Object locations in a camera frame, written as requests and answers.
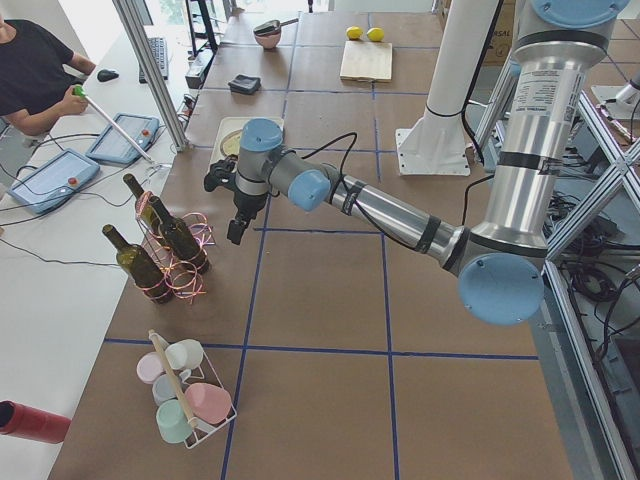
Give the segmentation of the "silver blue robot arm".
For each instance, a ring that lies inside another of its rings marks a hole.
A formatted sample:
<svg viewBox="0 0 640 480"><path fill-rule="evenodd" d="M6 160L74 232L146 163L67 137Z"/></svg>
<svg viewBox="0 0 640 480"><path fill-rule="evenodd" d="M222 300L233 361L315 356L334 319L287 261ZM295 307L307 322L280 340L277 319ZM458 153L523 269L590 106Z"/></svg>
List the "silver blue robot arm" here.
<svg viewBox="0 0 640 480"><path fill-rule="evenodd" d="M331 137L358 133L346 172L443 221L460 219L465 179L403 176L393 132L414 120L432 83L442 30L429 13L313 13L289 27L279 49L264 51L252 36L262 21L236 13L216 63L217 75L261 75L265 93L242 99L249 111L274 114L284 105L286 139L306 153ZM393 78L377 87L338 77L350 25L383 28L394 49ZM389 320L407 345L495 335L520 349L525 323L497 326L471 316L456 280L433 260L383 238L374 227L327 205L307 213L285 198L271 203L240 247L227 246L216 277L215 312L205 314L216 338L258 343L333 342L368 332L379 337Z"/></svg>

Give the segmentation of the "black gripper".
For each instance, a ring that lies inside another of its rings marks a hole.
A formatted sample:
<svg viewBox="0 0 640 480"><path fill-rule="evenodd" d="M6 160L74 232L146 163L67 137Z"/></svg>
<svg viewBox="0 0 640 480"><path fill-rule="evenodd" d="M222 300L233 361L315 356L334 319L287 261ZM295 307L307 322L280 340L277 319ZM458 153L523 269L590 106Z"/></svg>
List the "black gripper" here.
<svg viewBox="0 0 640 480"><path fill-rule="evenodd" d="M265 207L268 194L249 195L242 191L234 193L233 201L237 208L236 215L230 220L227 239L234 245L240 245L243 235L252 220Z"/></svg>

